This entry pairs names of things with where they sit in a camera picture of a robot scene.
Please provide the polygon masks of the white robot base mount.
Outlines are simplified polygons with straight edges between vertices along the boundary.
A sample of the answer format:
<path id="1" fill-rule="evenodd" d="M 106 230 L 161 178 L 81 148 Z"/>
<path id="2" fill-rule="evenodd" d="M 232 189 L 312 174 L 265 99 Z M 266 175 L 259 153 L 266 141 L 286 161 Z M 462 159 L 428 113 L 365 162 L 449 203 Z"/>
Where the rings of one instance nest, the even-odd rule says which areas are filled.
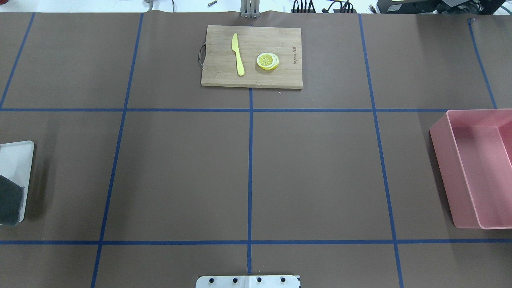
<path id="1" fill-rule="evenodd" d="M 241 275 L 201 276 L 196 288 L 300 288 L 300 276 L 295 275 Z"/>

